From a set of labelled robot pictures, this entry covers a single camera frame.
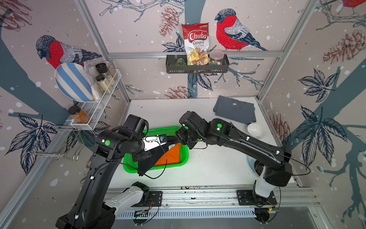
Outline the black t-shirt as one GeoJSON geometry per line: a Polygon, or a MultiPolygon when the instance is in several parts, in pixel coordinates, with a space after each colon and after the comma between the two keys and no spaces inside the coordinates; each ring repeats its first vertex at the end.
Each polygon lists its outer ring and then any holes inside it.
{"type": "MultiPolygon", "coordinates": [[[[168,136],[168,141],[165,144],[166,146],[170,144],[177,144],[180,143],[175,137],[168,136]]],[[[151,150],[151,157],[145,160],[141,160],[138,162],[138,174],[139,176],[143,176],[147,171],[149,171],[151,168],[155,167],[155,163],[159,160],[159,158],[165,153],[165,150],[167,150],[168,147],[157,147],[151,150]]]]}

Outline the green plastic basket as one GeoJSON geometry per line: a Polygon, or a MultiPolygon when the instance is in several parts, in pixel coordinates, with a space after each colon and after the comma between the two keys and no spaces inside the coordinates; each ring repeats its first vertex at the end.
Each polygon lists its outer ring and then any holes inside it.
{"type": "MultiPolygon", "coordinates": [[[[176,131],[179,130],[180,127],[162,127],[162,128],[156,128],[156,129],[150,129],[147,136],[156,136],[156,135],[164,135],[167,136],[175,136],[176,131]]],[[[181,151],[181,162],[179,164],[175,165],[167,165],[166,168],[174,168],[174,167],[180,167],[187,163],[189,159],[189,148],[188,146],[182,145],[181,151]]],[[[124,169],[128,173],[137,173],[138,171],[133,169],[138,169],[138,162],[133,162],[132,156],[130,154],[126,154],[123,163],[126,165],[123,165],[124,169]]],[[[163,166],[153,167],[150,170],[157,170],[157,169],[164,169],[163,166]]]]}

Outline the orange t-shirt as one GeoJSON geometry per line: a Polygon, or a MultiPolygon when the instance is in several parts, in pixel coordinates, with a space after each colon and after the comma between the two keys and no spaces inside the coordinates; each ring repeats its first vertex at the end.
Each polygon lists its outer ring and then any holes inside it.
{"type": "Polygon", "coordinates": [[[168,147],[165,150],[165,153],[159,158],[159,160],[155,163],[155,167],[167,165],[179,164],[181,162],[181,143],[170,144],[168,146],[164,145],[164,147],[168,147]]]}

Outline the grey t-shirt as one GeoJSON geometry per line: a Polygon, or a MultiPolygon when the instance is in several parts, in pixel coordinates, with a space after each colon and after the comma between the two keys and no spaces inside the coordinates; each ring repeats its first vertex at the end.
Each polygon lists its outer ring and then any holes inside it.
{"type": "Polygon", "coordinates": [[[213,112],[219,117],[246,125],[256,122],[254,104],[221,95],[213,107],[213,112]]]}

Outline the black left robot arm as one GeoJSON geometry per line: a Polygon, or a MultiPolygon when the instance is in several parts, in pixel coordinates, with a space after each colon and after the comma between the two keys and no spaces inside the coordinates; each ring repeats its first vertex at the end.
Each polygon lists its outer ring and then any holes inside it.
{"type": "Polygon", "coordinates": [[[135,182],[117,200],[104,201],[111,179],[125,154],[145,152],[146,120],[129,115],[122,126],[97,136],[91,167],[80,194],[69,213],[56,221],[58,229],[110,229],[117,216],[136,204],[149,202],[149,188],[135,182]]]}

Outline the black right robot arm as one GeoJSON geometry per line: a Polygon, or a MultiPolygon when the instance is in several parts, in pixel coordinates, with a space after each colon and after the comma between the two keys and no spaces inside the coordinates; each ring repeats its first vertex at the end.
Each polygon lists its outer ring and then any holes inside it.
{"type": "Polygon", "coordinates": [[[237,150],[262,163],[263,172],[254,183],[257,196],[268,198],[275,187],[287,186],[293,176],[290,153],[245,134],[232,123],[219,118],[207,122],[192,111],[186,112],[179,123],[182,127],[176,131],[176,137],[189,149],[204,142],[237,150]]]}

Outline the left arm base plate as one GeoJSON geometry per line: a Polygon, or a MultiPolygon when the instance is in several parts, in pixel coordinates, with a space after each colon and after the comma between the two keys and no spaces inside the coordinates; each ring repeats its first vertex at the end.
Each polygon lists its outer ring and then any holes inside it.
{"type": "Polygon", "coordinates": [[[160,207],[162,205],[163,192],[150,191],[148,196],[143,195],[143,199],[135,207],[160,207]]]}

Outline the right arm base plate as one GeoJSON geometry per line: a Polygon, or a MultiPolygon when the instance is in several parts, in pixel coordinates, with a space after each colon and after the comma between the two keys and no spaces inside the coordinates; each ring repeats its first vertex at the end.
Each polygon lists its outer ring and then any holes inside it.
{"type": "Polygon", "coordinates": [[[240,206],[263,207],[265,205],[277,205],[277,200],[273,191],[267,198],[256,195],[253,190],[237,190],[236,195],[240,206]]]}

